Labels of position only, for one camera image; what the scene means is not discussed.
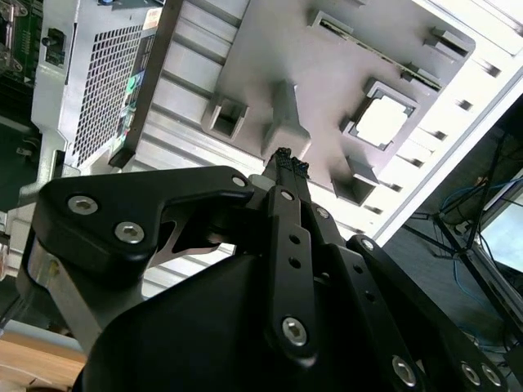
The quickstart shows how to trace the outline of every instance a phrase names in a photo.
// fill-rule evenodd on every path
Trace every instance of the metal stand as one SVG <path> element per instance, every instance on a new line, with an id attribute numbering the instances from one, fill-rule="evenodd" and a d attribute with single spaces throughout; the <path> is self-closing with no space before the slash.
<path id="1" fill-rule="evenodd" d="M 482 181 L 477 188 L 449 203 L 437 214 L 430 215 L 417 213 L 413 216 L 413 219 L 415 220 L 421 219 L 433 222 L 441 230 L 443 237 L 446 238 L 450 246 L 447 246 L 408 225 L 403 225 L 403 228 L 420 239 L 450 254 L 450 256 L 434 255 L 434 257 L 450 260 L 455 260 L 456 258 L 460 259 L 468 268 L 473 278 L 478 282 L 481 290 L 489 298 L 499 315 L 503 318 L 512 334 L 518 341 L 523 341 L 523 304 L 521 303 L 521 297 L 501 275 L 495 265 L 495 261 L 491 260 L 475 241 L 476 236 L 480 232 L 483 206 L 486 203 L 495 168 L 497 167 L 499 157 L 501 156 L 504 139 L 505 136 L 503 136 L 501 141 L 498 143 L 498 148 L 496 149 L 494 159 L 490 164 L 486 179 Z M 456 236 L 450 231 L 447 224 L 444 223 L 443 217 L 446 213 L 452 211 L 461 203 L 464 203 L 469 198 L 475 194 L 479 194 L 480 192 L 481 202 L 477 208 L 474 219 L 472 219 L 472 225 L 467 239 L 462 242 L 461 239 L 456 238 Z"/>

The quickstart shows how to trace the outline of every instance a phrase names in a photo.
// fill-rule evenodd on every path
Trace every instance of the metal mesh grille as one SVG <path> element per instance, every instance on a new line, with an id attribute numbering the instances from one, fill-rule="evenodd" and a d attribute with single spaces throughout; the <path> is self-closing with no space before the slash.
<path id="1" fill-rule="evenodd" d="M 117 131 L 118 119 L 140 44 L 141 25 L 95 36 L 73 154 L 78 166 Z"/>

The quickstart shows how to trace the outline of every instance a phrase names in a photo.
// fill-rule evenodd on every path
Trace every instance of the green circuit board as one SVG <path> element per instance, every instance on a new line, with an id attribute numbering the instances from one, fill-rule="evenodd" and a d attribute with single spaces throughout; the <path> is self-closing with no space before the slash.
<path id="1" fill-rule="evenodd" d="M 42 36 L 42 0 L 0 0 L 1 6 L 4 10 L 14 7 L 18 14 L 12 20 L 0 16 L 1 43 L 4 47 L 10 47 L 12 58 L 12 67 L 5 70 L 2 77 L 32 87 Z"/>

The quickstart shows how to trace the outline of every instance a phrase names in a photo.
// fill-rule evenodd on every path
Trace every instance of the label sticker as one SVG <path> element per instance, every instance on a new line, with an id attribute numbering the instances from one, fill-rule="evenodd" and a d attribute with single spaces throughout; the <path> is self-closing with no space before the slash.
<path id="1" fill-rule="evenodd" d="M 158 27 L 160 22 L 160 16 L 162 15 L 162 7 L 151 8 L 147 11 L 147 17 L 145 18 L 143 30 L 152 29 Z"/>

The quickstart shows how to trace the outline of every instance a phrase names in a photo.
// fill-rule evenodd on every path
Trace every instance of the black mechanical arm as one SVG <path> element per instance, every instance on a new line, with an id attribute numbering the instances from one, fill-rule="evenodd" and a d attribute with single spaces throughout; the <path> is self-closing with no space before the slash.
<path id="1" fill-rule="evenodd" d="M 346 242 L 280 149 L 230 167 L 54 180 L 17 281 L 88 353 L 75 390 L 507 391 L 370 238 Z M 143 301 L 152 265 L 235 254 Z"/>

